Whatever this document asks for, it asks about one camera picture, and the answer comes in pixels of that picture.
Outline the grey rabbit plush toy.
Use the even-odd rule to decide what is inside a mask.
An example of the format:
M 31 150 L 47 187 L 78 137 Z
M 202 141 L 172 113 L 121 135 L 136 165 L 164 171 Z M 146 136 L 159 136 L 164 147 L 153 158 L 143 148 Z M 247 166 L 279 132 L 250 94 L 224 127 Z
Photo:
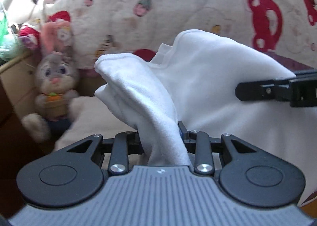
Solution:
M 49 18 L 41 26 L 42 58 L 35 70 L 35 112 L 21 123 L 32 139 L 41 143 L 58 140 L 70 128 L 70 103 L 79 96 L 75 90 L 79 72 L 72 58 L 73 32 L 69 19 Z

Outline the bear print quilted cover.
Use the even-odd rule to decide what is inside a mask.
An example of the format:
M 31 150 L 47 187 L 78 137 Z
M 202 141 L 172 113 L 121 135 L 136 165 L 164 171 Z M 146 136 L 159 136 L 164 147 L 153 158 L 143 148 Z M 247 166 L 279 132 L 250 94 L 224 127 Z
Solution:
M 316 67 L 316 0 L 52 0 L 40 42 L 92 69 L 108 53 L 151 59 L 160 44 L 199 29 Z

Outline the wooden bedside cabinet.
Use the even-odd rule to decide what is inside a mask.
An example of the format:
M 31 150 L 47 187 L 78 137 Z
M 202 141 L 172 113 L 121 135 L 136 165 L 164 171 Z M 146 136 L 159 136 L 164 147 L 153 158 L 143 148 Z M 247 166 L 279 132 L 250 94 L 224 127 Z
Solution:
M 19 119 L 35 112 L 35 69 L 36 61 L 29 50 L 1 65 L 1 83 Z

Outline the green plastic bag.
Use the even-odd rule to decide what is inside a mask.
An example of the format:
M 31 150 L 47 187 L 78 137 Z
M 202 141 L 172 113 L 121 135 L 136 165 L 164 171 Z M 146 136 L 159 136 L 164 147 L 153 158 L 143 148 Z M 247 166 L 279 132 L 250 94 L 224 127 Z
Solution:
M 23 53 L 23 44 L 8 23 L 7 11 L 1 3 L 1 65 Z

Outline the red floral plush item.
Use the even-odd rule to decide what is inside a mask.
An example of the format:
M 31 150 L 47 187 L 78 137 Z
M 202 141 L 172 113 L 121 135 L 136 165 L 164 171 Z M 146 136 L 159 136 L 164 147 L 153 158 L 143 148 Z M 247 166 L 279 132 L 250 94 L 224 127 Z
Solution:
M 48 16 L 43 23 L 38 18 L 25 23 L 21 26 L 18 36 L 28 49 L 43 48 L 49 54 L 62 53 L 73 44 L 70 22 L 70 14 L 62 10 Z

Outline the white t-shirt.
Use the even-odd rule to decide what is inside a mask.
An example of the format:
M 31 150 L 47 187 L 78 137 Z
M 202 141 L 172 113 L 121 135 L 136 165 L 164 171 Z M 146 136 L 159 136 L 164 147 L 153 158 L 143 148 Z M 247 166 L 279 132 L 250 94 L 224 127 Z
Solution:
M 141 165 L 193 165 L 178 132 L 211 137 L 231 133 L 304 173 L 306 200 L 316 191 L 316 109 L 273 100 L 242 102 L 239 83 L 293 77 L 266 54 L 226 37 L 187 30 L 172 46 L 160 45 L 146 62 L 130 54 L 102 55 L 95 71 L 106 84 L 95 92 L 113 115 L 136 129 L 144 150 Z

